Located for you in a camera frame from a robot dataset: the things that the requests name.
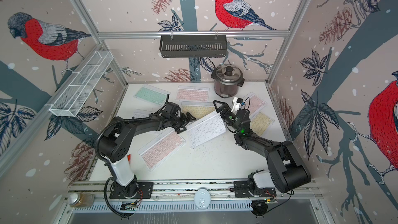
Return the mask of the white keyboard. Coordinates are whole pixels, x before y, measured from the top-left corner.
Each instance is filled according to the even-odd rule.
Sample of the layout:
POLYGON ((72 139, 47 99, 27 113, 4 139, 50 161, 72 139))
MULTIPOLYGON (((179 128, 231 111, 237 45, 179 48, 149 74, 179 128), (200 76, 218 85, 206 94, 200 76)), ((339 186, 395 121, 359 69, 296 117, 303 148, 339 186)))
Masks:
POLYGON ((204 116, 187 127, 187 138, 191 148, 196 148, 224 134, 226 127, 216 111, 204 116))
POLYGON ((133 110, 132 112, 132 117, 135 119, 138 118, 147 118, 151 114, 150 111, 144 111, 144 110, 133 110))

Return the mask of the pink keyboard front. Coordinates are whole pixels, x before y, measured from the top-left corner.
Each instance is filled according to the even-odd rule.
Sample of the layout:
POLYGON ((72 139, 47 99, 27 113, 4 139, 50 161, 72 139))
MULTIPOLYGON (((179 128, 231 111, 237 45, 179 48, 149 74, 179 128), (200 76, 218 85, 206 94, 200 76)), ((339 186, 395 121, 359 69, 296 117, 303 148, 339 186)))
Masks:
POLYGON ((138 154, 143 159, 147 169, 153 171, 185 144, 184 138, 174 130, 165 131, 143 146, 138 154))

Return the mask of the pink keyboard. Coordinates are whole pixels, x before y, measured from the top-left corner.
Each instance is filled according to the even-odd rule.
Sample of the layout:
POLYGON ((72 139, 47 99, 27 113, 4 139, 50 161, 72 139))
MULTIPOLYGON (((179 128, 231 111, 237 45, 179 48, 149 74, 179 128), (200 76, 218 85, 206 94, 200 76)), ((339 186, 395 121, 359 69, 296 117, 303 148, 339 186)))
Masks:
POLYGON ((252 92, 244 96, 243 101, 246 102, 245 108, 250 111, 251 117, 267 106, 267 103, 264 100, 252 92))
POLYGON ((143 159, 147 169, 153 171, 185 144, 184 138, 174 130, 165 131, 143 146, 138 154, 143 159))
POLYGON ((209 88, 179 86, 176 99, 179 101, 207 102, 209 88))

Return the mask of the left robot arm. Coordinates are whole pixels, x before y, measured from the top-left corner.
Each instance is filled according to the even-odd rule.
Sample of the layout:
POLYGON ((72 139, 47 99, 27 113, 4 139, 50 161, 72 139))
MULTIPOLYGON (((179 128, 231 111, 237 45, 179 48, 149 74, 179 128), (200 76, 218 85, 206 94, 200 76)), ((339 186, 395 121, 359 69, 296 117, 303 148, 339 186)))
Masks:
POLYGON ((127 159, 133 138, 166 128, 172 128, 180 134, 194 121, 196 118, 190 112, 182 113, 180 106, 173 102, 166 102, 158 111, 145 118, 115 117, 95 141, 96 156, 108 167, 114 180, 113 186, 121 190, 125 197, 131 198, 139 190, 137 178, 127 159))

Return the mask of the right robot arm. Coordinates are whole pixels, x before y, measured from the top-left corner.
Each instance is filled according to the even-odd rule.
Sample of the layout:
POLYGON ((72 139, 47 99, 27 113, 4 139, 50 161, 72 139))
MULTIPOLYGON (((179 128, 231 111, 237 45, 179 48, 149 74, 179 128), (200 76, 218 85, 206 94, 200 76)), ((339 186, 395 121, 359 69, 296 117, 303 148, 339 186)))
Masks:
POLYGON ((275 142, 257 135, 250 127, 250 111, 233 111, 226 103, 213 101, 224 123, 233 128, 235 143, 266 158, 267 168, 276 189, 287 193, 312 181, 312 176, 292 142, 275 142))

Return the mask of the yellow keyboard centre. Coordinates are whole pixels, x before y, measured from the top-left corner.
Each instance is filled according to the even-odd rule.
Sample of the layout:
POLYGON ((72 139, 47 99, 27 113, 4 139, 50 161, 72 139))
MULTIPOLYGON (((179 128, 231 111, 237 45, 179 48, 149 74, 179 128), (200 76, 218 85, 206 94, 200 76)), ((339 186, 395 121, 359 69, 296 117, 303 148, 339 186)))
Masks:
POLYGON ((215 111, 215 107, 211 102, 182 102, 181 111, 189 112, 196 119, 201 119, 206 115, 215 111))

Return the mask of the yellow keyboard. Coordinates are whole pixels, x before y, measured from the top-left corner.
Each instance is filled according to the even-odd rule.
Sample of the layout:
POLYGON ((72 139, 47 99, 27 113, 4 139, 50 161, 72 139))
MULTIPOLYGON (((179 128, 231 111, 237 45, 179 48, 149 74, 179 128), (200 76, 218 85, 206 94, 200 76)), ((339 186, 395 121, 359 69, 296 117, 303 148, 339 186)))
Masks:
POLYGON ((181 111, 189 112, 196 119, 201 119, 206 115, 215 111, 215 107, 211 102, 182 102, 181 111))
POLYGON ((263 112, 256 113, 250 118, 250 127, 254 133, 261 136, 274 122, 275 120, 263 112))

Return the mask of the pink keyboard back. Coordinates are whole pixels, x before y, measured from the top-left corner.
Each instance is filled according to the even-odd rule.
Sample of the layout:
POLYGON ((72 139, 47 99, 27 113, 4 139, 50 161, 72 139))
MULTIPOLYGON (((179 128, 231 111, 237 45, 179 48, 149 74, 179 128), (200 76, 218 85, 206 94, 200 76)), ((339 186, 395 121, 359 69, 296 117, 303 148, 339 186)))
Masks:
POLYGON ((207 102, 209 88, 179 86, 176 99, 179 101, 207 102))

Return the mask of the steel rice cooker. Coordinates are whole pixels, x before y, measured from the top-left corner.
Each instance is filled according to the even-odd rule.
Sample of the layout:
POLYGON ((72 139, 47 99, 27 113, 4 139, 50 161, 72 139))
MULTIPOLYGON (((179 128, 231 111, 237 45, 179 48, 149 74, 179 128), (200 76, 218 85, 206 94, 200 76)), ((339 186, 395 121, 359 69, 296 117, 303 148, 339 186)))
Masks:
POLYGON ((245 82, 242 71, 237 66, 228 64, 216 67, 211 78, 214 79, 215 93, 222 98, 235 96, 245 82))

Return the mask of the pink keyboard right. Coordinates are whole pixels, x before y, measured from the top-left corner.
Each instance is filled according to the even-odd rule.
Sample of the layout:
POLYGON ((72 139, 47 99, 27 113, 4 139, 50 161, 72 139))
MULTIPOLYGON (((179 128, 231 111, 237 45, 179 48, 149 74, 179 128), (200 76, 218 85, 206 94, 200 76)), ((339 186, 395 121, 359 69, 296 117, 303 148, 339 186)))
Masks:
POLYGON ((245 108, 250 111, 251 117, 267 106, 267 103, 264 100, 252 92, 244 96, 243 101, 246 102, 245 108))

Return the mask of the yellow keyboard right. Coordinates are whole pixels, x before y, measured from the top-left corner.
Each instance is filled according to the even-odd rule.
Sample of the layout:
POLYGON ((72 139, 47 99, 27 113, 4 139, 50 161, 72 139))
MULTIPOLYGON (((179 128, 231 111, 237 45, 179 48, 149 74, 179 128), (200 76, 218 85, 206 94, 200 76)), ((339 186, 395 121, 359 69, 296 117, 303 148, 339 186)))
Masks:
POLYGON ((274 122, 275 120, 263 112, 256 113, 250 118, 250 127, 254 133, 261 136, 274 122))

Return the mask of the green keyboard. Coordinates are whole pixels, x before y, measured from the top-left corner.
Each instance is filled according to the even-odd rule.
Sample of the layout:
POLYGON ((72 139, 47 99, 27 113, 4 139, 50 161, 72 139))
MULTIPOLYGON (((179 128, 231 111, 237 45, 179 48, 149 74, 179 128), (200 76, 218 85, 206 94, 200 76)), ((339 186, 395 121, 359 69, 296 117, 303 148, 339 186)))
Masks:
POLYGON ((168 95, 170 95, 170 92, 168 91, 151 85, 143 85, 134 94, 134 97, 154 105, 163 105, 166 102, 166 98, 168 95))

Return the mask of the black hanging basket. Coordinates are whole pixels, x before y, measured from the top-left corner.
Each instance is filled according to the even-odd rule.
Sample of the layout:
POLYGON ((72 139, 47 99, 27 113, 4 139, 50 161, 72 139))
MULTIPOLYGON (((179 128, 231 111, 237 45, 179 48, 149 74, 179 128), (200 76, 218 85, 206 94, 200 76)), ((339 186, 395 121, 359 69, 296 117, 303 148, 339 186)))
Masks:
POLYGON ((159 50, 163 58, 222 58, 227 55, 225 35, 162 36, 159 50))

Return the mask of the white round cap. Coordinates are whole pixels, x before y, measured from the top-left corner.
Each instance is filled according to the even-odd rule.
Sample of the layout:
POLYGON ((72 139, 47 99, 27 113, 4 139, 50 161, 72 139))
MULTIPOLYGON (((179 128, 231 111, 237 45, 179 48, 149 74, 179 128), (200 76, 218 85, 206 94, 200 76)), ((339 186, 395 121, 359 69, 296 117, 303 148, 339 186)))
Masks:
POLYGON ((207 209, 211 203, 211 195, 206 189, 199 189, 194 195, 194 203, 198 209, 207 209))

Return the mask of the glass jar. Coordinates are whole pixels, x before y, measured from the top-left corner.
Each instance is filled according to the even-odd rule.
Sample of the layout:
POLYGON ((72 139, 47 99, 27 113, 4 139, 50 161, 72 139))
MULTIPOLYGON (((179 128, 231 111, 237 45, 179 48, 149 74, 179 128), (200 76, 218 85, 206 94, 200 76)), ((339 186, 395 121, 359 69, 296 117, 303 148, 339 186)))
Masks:
POLYGON ((71 207, 90 207, 93 205, 95 199, 95 195, 85 193, 85 192, 78 192, 72 193, 67 199, 67 203, 71 207))

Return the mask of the aluminium front rail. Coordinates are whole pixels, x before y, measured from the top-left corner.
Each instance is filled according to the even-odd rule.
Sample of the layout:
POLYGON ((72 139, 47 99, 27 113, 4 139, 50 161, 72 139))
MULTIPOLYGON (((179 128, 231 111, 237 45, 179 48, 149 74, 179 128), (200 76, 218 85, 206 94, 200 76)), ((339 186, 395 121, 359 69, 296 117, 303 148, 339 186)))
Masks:
POLYGON ((150 181, 154 183, 153 191, 150 199, 143 199, 147 201, 190 201, 194 199, 195 193, 199 189, 206 189, 212 200, 236 200, 236 199, 251 199, 251 200, 265 200, 272 201, 293 199, 323 199, 319 188, 314 181, 311 181, 304 186, 300 186, 289 193, 281 193, 276 188, 275 198, 236 198, 230 188, 233 187, 233 182, 236 180, 246 179, 198 179, 198 180, 138 180, 150 181))

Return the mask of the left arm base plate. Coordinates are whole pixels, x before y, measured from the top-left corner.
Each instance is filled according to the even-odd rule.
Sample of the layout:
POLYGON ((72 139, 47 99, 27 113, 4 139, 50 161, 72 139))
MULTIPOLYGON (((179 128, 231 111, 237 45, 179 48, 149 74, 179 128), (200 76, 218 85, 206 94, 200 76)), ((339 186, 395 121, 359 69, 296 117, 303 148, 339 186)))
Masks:
POLYGON ((110 187, 110 199, 150 199, 154 183, 150 181, 132 182, 128 186, 120 186, 113 182, 110 187))

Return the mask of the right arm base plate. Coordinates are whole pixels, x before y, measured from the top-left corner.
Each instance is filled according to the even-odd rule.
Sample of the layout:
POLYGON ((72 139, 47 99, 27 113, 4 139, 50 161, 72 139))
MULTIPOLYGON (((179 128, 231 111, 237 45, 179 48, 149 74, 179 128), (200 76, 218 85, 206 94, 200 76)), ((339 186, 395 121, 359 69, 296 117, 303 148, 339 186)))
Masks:
POLYGON ((230 190, 236 198, 275 198, 277 195, 275 188, 259 188, 253 179, 236 180, 230 190))

